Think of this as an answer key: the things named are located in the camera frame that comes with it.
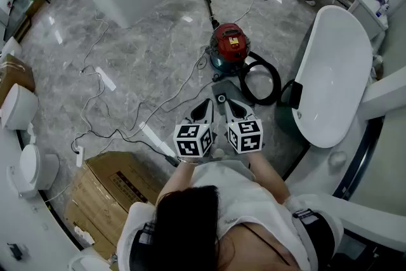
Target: cardboard box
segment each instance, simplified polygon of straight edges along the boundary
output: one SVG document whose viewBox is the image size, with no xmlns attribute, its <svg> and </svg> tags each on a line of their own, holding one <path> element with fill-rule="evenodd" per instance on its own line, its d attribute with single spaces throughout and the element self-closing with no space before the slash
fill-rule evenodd
<svg viewBox="0 0 406 271">
<path fill-rule="evenodd" d="M 161 188 L 132 153 L 100 154 L 77 172 L 65 218 L 89 232 L 94 249 L 109 258 L 115 253 L 131 205 L 138 201 L 155 204 Z"/>
<path fill-rule="evenodd" d="M 16 65 L 21 65 L 24 67 L 24 70 L 16 69 L 11 66 L 6 66 L 4 69 L 1 69 L 0 106 L 3 105 L 4 99 L 14 84 L 19 84 L 31 92 L 36 90 L 36 84 L 34 82 L 34 76 L 32 75 L 30 66 L 26 65 L 10 54 L 6 55 L 4 62 L 11 62 Z"/>
</svg>

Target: bottle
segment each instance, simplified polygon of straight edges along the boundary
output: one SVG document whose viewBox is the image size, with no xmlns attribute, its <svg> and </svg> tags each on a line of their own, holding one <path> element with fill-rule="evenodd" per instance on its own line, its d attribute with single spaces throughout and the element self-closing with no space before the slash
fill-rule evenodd
<svg viewBox="0 0 406 271">
<path fill-rule="evenodd" d="M 383 4 L 378 11 L 376 12 L 376 16 L 377 17 L 381 17 L 382 15 L 384 15 L 389 9 L 389 4 Z"/>
</svg>

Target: gray marble floor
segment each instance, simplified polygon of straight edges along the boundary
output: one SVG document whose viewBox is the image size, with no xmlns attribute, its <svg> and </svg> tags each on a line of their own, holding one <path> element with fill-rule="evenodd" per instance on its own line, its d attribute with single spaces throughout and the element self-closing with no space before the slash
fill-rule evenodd
<svg viewBox="0 0 406 271">
<path fill-rule="evenodd" d="M 211 1 L 217 19 L 222 23 L 236 20 L 251 3 L 251 0 Z M 296 51 L 317 11 L 331 0 L 316 2 L 317 6 L 312 8 L 301 0 L 254 0 L 250 12 L 239 21 L 251 39 L 252 50 L 277 68 L 282 84 L 287 81 Z M 22 59 L 33 69 L 40 100 L 40 109 L 34 119 L 37 145 L 60 158 L 60 171 L 47 192 L 48 197 L 64 189 L 75 175 L 76 155 L 70 149 L 70 143 L 76 132 L 88 129 L 81 119 L 81 110 L 88 98 L 98 91 L 97 76 L 80 73 L 86 53 L 105 29 L 105 24 L 95 20 L 95 9 L 92 0 L 51 0 L 51 4 L 44 5 L 34 17 L 33 26 L 22 41 Z M 183 16 L 193 20 L 188 23 Z M 106 21 L 108 31 L 89 54 L 86 64 L 101 67 L 117 88 L 114 91 L 106 88 L 102 100 L 91 100 L 83 114 L 97 133 L 109 135 L 115 128 L 120 128 L 131 135 L 156 105 L 176 93 L 199 57 L 200 47 L 207 44 L 212 29 L 203 0 L 164 0 L 130 29 L 121 29 L 114 22 Z M 202 70 L 195 69 L 180 95 L 163 107 L 168 110 L 195 96 L 212 75 L 209 64 Z M 236 78 L 232 81 L 239 85 Z M 172 147 L 172 132 L 184 111 L 207 97 L 212 97 L 210 86 L 198 99 L 177 110 L 170 113 L 158 110 L 148 125 Z M 129 131 L 137 107 L 144 101 L 147 104 L 140 107 L 135 127 Z M 257 105 L 254 110 L 264 126 L 266 147 L 263 152 L 283 174 L 302 148 L 275 125 L 274 105 Z M 233 157 L 233 150 L 224 137 L 224 118 L 216 114 L 215 120 L 214 130 L 219 137 L 214 146 Z M 143 132 L 132 139 L 153 145 Z M 98 154 L 109 141 L 85 135 L 77 142 L 85 147 L 85 158 L 89 158 Z M 134 152 L 162 183 L 174 171 L 162 156 L 142 144 L 114 140 L 108 150 Z M 52 201 L 60 216 L 69 194 L 68 188 Z"/>
</svg>

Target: black hose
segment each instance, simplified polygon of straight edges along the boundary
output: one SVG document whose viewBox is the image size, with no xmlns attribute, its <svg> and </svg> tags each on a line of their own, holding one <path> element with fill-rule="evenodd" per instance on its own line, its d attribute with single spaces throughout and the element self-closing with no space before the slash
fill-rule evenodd
<svg viewBox="0 0 406 271">
<path fill-rule="evenodd" d="M 272 105 L 274 104 L 280 96 L 280 76 L 276 68 L 271 65 L 269 62 L 262 59 L 259 55 L 254 52 L 250 52 L 249 56 L 253 57 L 256 61 L 250 63 L 249 65 L 243 67 L 239 72 L 239 79 L 240 79 L 240 87 L 242 94 L 249 100 L 251 103 L 260 104 L 260 105 Z M 270 72 L 273 80 L 273 89 L 270 95 L 266 98 L 256 98 L 254 94 L 251 93 L 248 85 L 246 84 L 246 77 L 249 71 L 255 67 L 256 65 L 262 65 Z"/>
</svg>

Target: vacuum cleaner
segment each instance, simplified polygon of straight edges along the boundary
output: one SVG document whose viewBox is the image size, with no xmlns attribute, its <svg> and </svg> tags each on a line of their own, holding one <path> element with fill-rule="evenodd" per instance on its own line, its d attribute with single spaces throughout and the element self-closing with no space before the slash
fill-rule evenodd
<svg viewBox="0 0 406 271">
<path fill-rule="evenodd" d="M 214 18 L 211 8 L 211 0 L 204 0 L 209 19 L 213 26 L 213 34 L 210 38 L 210 46 L 206 53 L 210 56 L 211 67 L 215 71 L 213 81 L 219 81 L 226 76 L 238 76 L 242 94 L 251 103 L 260 105 L 271 105 L 275 103 L 280 95 L 280 77 L 276 68 L 251 51 L 251 42 L 243 30 L 235 23 L 219 22 Z M 250 56 L 255 59 L 249 65 L 246 58 Z M 266 98 L 256 98 L 245 82 L 246 75 L 256 65 L 262 65 L 270 72 L 273 79 L 273 89 Z"/>
</svg>

